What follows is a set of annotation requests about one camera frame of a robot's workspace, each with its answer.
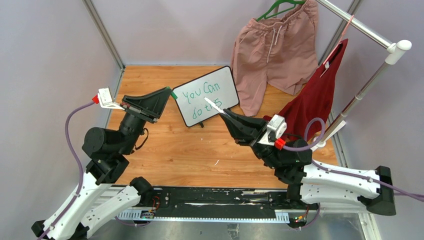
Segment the green whiteboard marker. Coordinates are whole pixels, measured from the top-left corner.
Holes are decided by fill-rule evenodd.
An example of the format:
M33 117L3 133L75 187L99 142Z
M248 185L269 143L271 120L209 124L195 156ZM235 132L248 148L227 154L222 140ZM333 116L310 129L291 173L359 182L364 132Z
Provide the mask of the green whiteboard marker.
M219 114L222 115L228 115L224 110L222 110L220 107L218 107L212 100L210 100L207 97L204 97L204 100L211 105L212 108L214 108Z

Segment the green marker cap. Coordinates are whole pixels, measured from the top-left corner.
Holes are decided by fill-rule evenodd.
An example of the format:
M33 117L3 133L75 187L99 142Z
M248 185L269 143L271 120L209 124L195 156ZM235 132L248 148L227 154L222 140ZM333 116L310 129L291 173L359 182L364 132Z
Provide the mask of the green marker cap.
M170 92L170 96L174 99L174 100L177 100L178 99L178 96L174 93L174 91L169 87L169 86L167 86L166 87L168 90L169 90L169 92Z

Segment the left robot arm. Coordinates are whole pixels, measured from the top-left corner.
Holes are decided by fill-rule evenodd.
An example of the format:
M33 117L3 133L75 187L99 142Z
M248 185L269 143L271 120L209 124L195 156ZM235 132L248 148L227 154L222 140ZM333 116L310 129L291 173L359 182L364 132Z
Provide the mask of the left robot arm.
M112 98L109 88L101 88L89 105L124 111L117 130L90 128L84 137L82 150L89 157L83 166L77 162L78 184L60 208L48 219L36 221L31 229L39 240L86 240L109 220L126 209L140 205L155 212L160 198L143 177L106 202L94 207L96 200L121 177L129 161L127 155L141 149L140 136L147 136L146 123L156 123L161 117L173 90L164 87L142 96L125 95L120 103Z

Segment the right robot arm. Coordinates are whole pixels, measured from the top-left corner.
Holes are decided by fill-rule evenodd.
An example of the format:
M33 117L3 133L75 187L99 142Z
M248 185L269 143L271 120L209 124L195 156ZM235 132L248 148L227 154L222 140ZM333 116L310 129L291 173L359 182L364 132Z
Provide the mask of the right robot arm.
M265 120L229 109L218 112L236 144L250 147L264 166L273 169L274 176L287 185L285 201L290 208L336 203L363 206L372 214L396 215L390 168L360 170L316 161L313 144L303 138L283 139L287 123L277 114Z

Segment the small black-framed whiteboard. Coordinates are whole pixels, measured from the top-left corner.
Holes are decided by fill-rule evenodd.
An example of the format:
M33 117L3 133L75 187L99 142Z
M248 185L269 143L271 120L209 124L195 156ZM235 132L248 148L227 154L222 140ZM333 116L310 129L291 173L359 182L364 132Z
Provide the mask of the small black-framed whiteboard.
M219 112L240 103L236 84L229 66L221 67L173 88L175 102L186 127L193 127Z

